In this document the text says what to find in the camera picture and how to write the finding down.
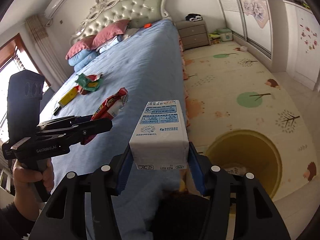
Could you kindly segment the person's left hand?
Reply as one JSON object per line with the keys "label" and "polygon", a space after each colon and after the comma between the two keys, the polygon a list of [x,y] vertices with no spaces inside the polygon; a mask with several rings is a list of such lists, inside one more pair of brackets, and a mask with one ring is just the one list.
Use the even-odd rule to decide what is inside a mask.
{"label": "person's left hand", "polygon": [[15,161],[13,177],[16,193],[26,192],[31,187],[31,183],[41,182],[47,192],[51,192],[54,187],[54,169],[52,160],[46,162],[46,169],[43,172],[24,168],[19,161]]}

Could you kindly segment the left forearm black sleeve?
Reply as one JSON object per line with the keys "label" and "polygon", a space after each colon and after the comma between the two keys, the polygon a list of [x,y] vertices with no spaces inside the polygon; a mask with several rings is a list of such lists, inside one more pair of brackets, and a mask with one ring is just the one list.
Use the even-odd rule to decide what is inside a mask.
{"label": "left forearm black sleeve", "polygon": [[28,237],[40,214],[40,204],[32,192],[16,194],[14,201],[1,209],[1,239]]}

